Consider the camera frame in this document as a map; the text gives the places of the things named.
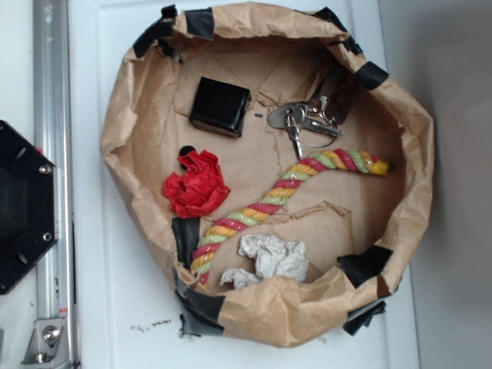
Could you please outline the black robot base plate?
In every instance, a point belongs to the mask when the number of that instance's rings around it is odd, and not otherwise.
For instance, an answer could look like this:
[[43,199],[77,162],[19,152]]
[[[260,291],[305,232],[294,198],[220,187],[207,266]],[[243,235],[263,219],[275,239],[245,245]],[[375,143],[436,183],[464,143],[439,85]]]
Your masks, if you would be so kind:
[[1,122],[1,294],[7,295],[57,241],[55,166]]

